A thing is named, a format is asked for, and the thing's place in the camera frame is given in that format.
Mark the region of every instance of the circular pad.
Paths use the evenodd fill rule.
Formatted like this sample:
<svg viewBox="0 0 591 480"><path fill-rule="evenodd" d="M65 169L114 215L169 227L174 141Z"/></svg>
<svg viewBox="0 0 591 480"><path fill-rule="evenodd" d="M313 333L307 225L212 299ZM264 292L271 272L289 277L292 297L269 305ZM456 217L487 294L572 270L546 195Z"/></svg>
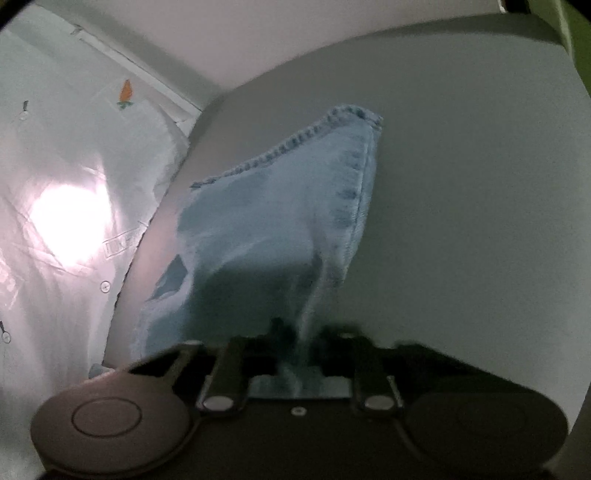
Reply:
<svg viewBox="0 0 591 480"><path fill-rule="evenodd" d="M427 456L474 475L515 475L539 468L562 446L561 410L535 392L431 393L404 419Z"/></svg>
<svg viewBox="0 0 591 480"><path fill-rule="evenodd" d="M33 417L31 439L44 462L65 473L128 476L169 458L190 425L170 387L117 373L49 399Z"/></svg>

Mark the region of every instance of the metal bolt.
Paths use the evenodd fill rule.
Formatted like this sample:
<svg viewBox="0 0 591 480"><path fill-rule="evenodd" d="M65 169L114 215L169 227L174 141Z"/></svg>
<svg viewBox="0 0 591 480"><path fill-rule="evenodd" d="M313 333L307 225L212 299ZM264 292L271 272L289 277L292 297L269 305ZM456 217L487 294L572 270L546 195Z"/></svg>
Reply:
<svg viewBox="0 0 591 480"><path fill-rule="evenodd" d="M392 397L386 395L373 395L365 399L365 408L369 410L390 410L396 405L396 402Z"/></svg>
<svg viewBox="0 0 591 480"><path fill-rule="evenodd" d="M203 406L209 411L227 411L234 406L234 401L229 397L215 395L205 399Z"/></svg>
<svg viewBox="0 0 591 480"><path fill-rule="evenodd" d="M303 417L308 413L308 411L304 407L293 407L291 409L291 414L294 417Z"/></svg>

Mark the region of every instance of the white wall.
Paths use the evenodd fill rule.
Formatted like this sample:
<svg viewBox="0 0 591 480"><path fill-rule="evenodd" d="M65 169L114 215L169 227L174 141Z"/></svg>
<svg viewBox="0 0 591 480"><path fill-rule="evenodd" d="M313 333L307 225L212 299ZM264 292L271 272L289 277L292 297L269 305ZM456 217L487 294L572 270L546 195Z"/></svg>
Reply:
<svg viewBox="0 0 591 480"><path fill-rule="evenodd" d="M286 60L386 28L498 12L497 0L38 0L197 106Z"/></svg>

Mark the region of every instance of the white fabric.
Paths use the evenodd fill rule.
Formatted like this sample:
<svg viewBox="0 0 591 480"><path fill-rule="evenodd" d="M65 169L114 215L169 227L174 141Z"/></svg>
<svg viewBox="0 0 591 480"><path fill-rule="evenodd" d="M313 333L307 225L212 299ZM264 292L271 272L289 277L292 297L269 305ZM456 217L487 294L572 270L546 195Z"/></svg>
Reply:
<svg viewBox="0 0 591 480"><path fill-rule="evenodd" d="M31 416L102 361L124 276L189 145L149 101L122 109L125 71L71 30L33 6L0 34L2 480L41 472Z"/></svg>

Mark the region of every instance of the orange carrot print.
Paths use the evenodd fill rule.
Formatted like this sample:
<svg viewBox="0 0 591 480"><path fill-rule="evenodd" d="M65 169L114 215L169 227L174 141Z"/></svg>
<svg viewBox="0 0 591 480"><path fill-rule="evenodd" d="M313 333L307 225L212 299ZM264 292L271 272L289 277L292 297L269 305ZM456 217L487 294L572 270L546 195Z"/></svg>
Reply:
<svg viewBox="0 0 591 480"><path fill-rule="evenodd" d="M133 102L131 102L131 96L134 94L134 90L131 87L131 82L129 79L125 81L123 84L123 88L121 89L121 93L119 94L119 108L125 110L127 107L132 106Z"/></svg>

